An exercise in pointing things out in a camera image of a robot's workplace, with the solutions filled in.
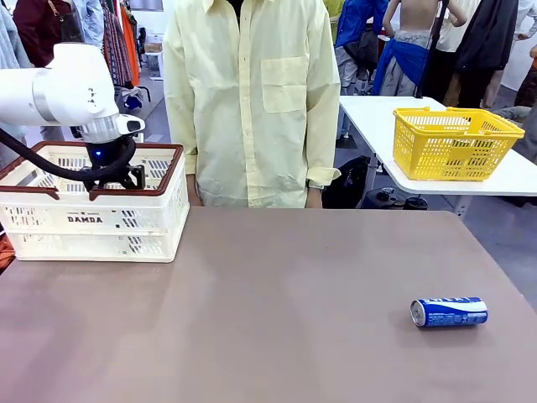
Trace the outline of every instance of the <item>blue jacket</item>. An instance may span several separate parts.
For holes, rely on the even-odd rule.
[[[429,51],[418,44],[409,44],[391,39],[386,46],[377,66],[377,75],[373,83],[373,95],[380,93],[383,86],[384,76],[388,69],[389,62],[394,57],[401,67],[403,73],[417,86],[420,83],[425,62]]]
[[[388,0],[345,0],[337,25],[336,47],[358,42],[368,19],[373,17],[373,30],[379,34]]]

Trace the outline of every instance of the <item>dark red garment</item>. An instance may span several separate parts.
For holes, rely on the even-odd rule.
[[[69,3],[52,0],[58,13],[70,13]],[[61,42],[60,23],[47,0],[18,0],[13,21],[23,41],[28,58],[36,67],[47,66],[54,59],[53,48]]]

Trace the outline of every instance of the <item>white plastic crate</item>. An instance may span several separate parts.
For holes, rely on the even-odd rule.
[[[82,143],[42,142],[34,151],[63,168],[91,163]],[[18,159],[0,173],[0,222],[21,260],[171,262],[189,211],[185,157],[174,145],[138,144],[144,190],[110,185],[88,193]]]

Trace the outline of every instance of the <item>blue cloth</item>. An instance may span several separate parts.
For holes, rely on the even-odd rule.
[[[388,0],[346,0],[337,24],[336,47],[359,42],[366,22],[373,17],[373,31],[379,34]]]
[[[84,42],[100,49],[104,35],[101,3],[99,0],[74,0],[74,3],[81,21]]]
[[[429,51],[418,44],[391,39],[384,47],[383,54],[378,62],[377,75],[373,83],[373,95],[380,93],[380,88],[383,86],[384,76],[392,57],[396,59],[403,73],[417,86],[423,75],[428,54]]]

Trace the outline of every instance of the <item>black jacket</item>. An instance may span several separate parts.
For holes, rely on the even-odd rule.
[[[456,71],[505,68],[518,7],[518,0],[481,1],[457,49]]]

